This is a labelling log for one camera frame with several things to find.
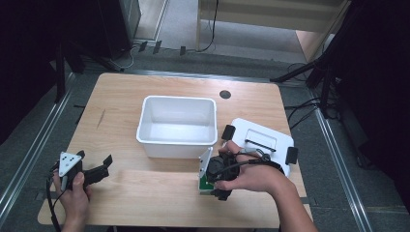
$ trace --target wooden table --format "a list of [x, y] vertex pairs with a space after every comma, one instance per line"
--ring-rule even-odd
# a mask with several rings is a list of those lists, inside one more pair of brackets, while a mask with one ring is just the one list
[[[225, 100], [220, 91], [232, 97]], [[104, 73], [100, 76], [68, 152], [85, 151], [84, 169], [112, 154], [110, 176], [92, 185], [88, 224], [135, 226], [277, 228], [274, 200], [264, 192], [233, 190], [226, 202], [198, 193], [198, 159], [153, 159], [135, 139], [145, 97], [150, 95], [211, 98], [217, 103], [219, 138], [225, 125], [244, 118], [290, 134], [278, 86], [216, 79]], [[214, 147], [222, 144], [221, 139]], [[306, 191], [299, 165], [290, 179], [301, 197]], [[309, 205], [305, 205], [310, 214]], [[64, 209], [56, 206], [59, 221]], [[44, 202], [38, 220], [50, 224]]]

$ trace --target human hand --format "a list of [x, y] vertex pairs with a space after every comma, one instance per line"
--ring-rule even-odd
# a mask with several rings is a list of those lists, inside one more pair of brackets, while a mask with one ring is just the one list
[[[219, 149], [226, 154], [238, 154], [241, 151], [233, 141]], [[237, 155], [237, 162], [256, 159], [250, 156]], [[275, 199], [282, 231], [313, 231], [317, 229], [302, 204], [295, 185], [279, 170], [267, 165], [245, 164], [240, 168], [239, 176], [233, 181], [218, 181], [217, 189], [247, 189], [266, 191]]]
[[[78, 172], [73, 179], [73, 190], [67, 189], [60, 197], [60, 202], [66, 212], [66, 222], [63, 231], [82, 231], [89, 216], [89, 199], [92, 191], [87, 187], [84, 191], [84, 173]], [[61, 181], [58, 172], [54, 171], [53, 184], [58, 195], [61, 191]]]
[[[241, 151], [235, 142], [229, 140], [225, 146], [219, 151], [235, 155]], [[250, 156], [237, 155], [237, 162], [256, 159]], [[215, 183], [217, 189], [232, 190], [232, 189], [247, 189], [252, 191], [266, 191], [271, 195], [275, 193], [275, 188], [280, 183], [290, 182], [277, 169], [267, 165], [242, 165], [239, 176], [233, 181], [218, 181]]]

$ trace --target wrist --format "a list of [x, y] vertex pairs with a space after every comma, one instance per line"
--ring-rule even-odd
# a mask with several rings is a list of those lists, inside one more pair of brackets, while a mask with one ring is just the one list
[[63, 231], [83, 231], [87, 218], [86, 217], [67, 217], [64, 223]]

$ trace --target white box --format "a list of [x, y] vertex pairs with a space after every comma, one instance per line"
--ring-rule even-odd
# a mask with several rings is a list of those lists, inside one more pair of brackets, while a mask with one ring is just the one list
[[198, 159], [218, 140], [217, 105], [212, 99], [149, 96], [136, 139], [148, 157]]

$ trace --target finger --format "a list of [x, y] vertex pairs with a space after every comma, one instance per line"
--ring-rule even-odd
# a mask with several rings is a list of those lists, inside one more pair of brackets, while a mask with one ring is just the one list
[[88, 199], [91, 199], [91, 196], [93, 195], [93, 190], [91, 189], [90, 186], [88, 186], [88, 187], [85, 189], [85, 193], [87, 194]]
[[55, 191], [57, 192], [57, 194], [61, 194], [61, 180], [60, 176], [58, 175], [58, 171], [53, 172], [52, 183], [55, 186]]
[[233, 189], [240, 189], [240, 182], [238, 179], [233, 181], [218, 181], [215, 182], [215, 187], [221, 190], [233, 190]]
[[73, 193], [74, 194], [79, 194], [84, 192], [84, 173], [78, 172], [73, 180]]
[[236, 153], [239, 153], [241, 149], [242, 148], [238, 146], [234, 141], [229, 140], [226, 142], [224, 147], [219, 149], [219, 151], [223, 153], [231, 152], [233, 154], [236, 154]]

